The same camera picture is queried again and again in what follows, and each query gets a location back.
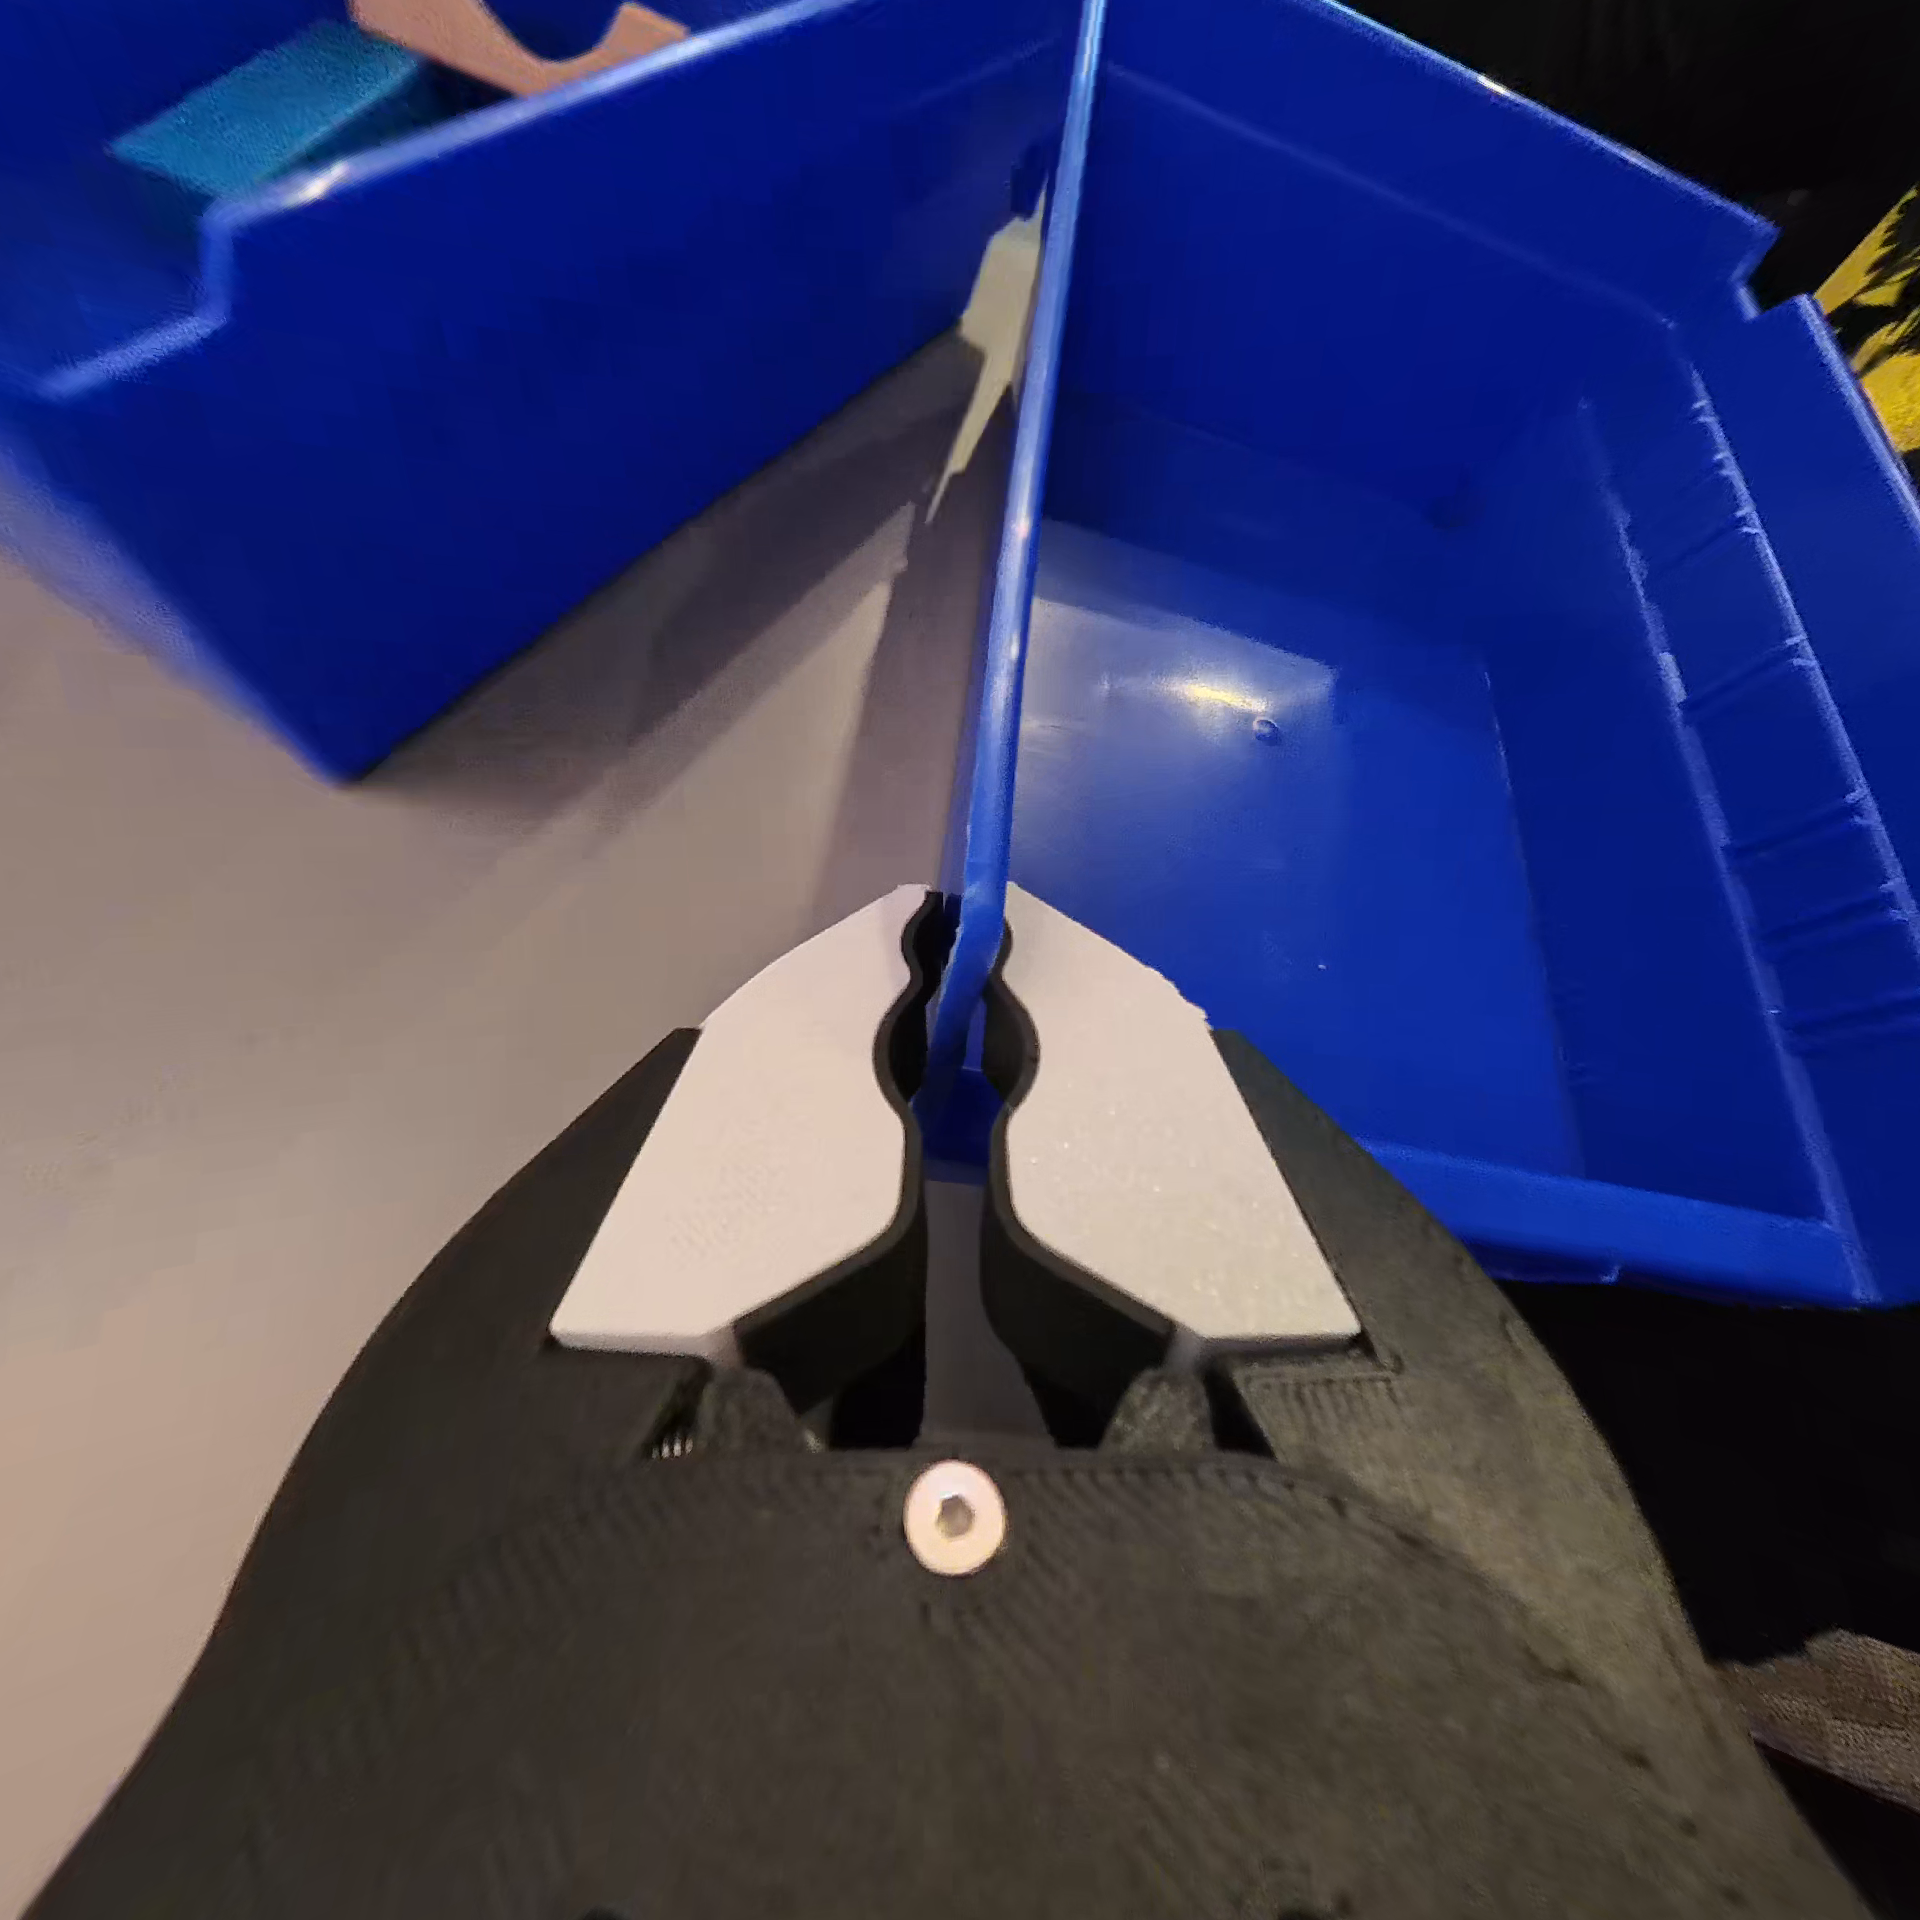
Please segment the blue wooden block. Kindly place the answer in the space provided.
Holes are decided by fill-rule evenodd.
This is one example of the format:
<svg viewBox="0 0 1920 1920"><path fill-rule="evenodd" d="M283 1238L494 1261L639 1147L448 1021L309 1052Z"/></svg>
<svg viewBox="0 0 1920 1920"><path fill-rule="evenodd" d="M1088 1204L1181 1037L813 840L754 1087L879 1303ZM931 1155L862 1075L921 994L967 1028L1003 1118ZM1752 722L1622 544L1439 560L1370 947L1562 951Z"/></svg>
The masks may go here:
<svg viewBox="0 0 1920 1920"><path fill-rule="evenodd" d="M432 62L351 21L321 21L120 134L109 154L191 198L223 200L447 111Z"/></svg>

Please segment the natural wooden arch block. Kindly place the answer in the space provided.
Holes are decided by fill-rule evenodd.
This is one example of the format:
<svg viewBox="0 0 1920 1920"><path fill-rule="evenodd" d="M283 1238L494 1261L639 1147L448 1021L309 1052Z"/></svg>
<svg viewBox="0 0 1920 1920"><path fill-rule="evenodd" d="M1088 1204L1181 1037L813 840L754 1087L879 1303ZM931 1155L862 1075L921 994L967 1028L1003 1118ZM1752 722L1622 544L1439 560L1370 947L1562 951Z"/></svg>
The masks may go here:
<svg viewBox="0 0 1920 1920"><path fill-rule="evenodd" d="M347 13L361 31L517 98L613 72L688 37L677 19L619 5L595 46L555 59L534 53L482 3L351 3Z"/></svg>

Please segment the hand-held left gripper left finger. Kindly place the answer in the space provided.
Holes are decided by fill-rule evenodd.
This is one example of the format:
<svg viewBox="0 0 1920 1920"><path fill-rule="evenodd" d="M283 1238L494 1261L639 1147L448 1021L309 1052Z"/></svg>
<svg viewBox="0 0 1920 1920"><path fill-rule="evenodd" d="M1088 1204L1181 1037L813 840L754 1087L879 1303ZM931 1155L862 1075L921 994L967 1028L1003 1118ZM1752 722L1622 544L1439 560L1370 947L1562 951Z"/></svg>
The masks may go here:
<svg viewBox="0 0 1920 1920"><path fill-rule="evenodd" d="M946 899L902 885L747 979L694 1034L550 1322L571 1354L776 1380L831 1444L910 1444L926 1405L914 1094Z"/></svg>

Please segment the blue plastic bin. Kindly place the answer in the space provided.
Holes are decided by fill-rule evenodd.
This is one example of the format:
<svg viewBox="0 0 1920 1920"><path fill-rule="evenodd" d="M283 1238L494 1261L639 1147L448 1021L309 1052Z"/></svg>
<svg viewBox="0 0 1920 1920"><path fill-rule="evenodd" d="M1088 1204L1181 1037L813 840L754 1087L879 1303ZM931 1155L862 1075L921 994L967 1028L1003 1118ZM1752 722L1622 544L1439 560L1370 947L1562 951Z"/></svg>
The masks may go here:
<svg viewBox="0 0 1920 1920"><path fill-rule="evenodd" d="M1083 5L942 1037L1050 904L1518 1278L1915 1303L1915 491L1752 208Z"/></svg>
<svg viewBox="0 0 1920 1920"><path fill-rule="evenodd" d="M110 144L347 5L6 5L6 555L359 776L946 333L1077 5L639 6L688 37L200 200Z"/></svg>

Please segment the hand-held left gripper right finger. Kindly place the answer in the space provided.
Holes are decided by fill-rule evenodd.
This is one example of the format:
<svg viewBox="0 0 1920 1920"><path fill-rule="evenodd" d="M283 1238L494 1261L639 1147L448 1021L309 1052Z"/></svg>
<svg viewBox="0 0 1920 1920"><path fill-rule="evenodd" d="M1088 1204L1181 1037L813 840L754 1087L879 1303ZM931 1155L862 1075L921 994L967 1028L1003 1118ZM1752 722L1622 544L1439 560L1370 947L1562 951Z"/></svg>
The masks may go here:
<svg viewBox="0 0 1920 1920"><path fill-rule="evenodd" d="M1366 1358L1354 1299L1232 1076L1161 972L1019 885L984 991L1000 1094L979 1295L1047 1439L1095 1450L1153 1376Z"/></svg>

